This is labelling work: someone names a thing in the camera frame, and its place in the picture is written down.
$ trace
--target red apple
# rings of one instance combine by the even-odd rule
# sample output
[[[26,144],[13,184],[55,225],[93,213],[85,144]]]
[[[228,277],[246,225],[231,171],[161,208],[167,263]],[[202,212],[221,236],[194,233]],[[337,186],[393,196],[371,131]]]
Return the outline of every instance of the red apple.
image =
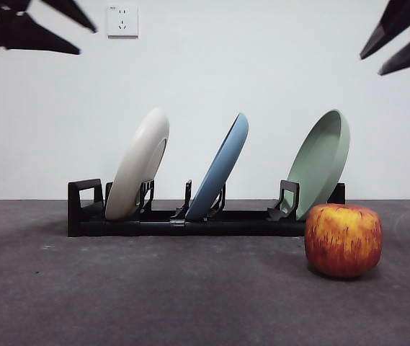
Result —
[[[377,265],[383,246],[379,215],[357,205],[321,204],[306,221],[307,260],[320,272],[353,278]]]

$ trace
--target white plate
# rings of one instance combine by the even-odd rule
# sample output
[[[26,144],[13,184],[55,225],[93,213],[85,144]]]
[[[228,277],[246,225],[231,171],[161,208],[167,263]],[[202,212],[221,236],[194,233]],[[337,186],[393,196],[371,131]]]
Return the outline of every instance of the white plate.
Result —
[[[107,220],[120,220],[135,212],[139,187],[155,177],[168,137],[168,118],[155,108],[142,121],[120,163],[105,208]]]

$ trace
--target plate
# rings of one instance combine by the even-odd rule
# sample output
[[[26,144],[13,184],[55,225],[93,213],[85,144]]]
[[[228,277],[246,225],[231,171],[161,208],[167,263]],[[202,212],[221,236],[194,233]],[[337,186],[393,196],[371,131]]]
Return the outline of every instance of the plate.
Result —
[[[246,116],[239,113],[185,214],[186,220],[196,221],[206,216],[239,158],[248,129]]]
[[[117,170],[105,208],[107,220],[120,220],[136,211],[139,187],[153,179],[169,137],[169,121],[155,108],[142,121]]]
[[[346,164],[349,145],[349,125],[338,110],[327,112],[307,135],[288,175],[289,181],[299,183],[298,220],[305,220],[313,206],[328,201]],[[293,195],[288,193],[282,209],[291,205]]]

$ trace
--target green plate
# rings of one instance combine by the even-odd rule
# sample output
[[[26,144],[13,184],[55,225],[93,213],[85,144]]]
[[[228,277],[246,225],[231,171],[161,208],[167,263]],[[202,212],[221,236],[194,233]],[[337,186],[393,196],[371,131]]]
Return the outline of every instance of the green plate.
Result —
[[[313,206],[329,199],[346,164],[349,144],[349,125],[338,110],[327,112],[312,128],[288,175],[300,187],[296,219],[305,220]],[[291,205],[293,195],[286,193],[282,209]]]

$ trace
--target blue plate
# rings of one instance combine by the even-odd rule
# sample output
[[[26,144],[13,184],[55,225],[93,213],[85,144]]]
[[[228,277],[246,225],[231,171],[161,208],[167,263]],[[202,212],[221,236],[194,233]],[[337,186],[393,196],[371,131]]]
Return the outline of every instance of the blue plate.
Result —
[[[232,172],[236,160],[239,158],[241,149],[248,136],[248,129],[249,125],[246,116],[239,113],[227,133],[226,139],[220,145],[213,163],[198,188],[189,210],[185,214],[187,220],[199,220],[206,216],[206,213],[219,195],[220,189],[222,189]]]

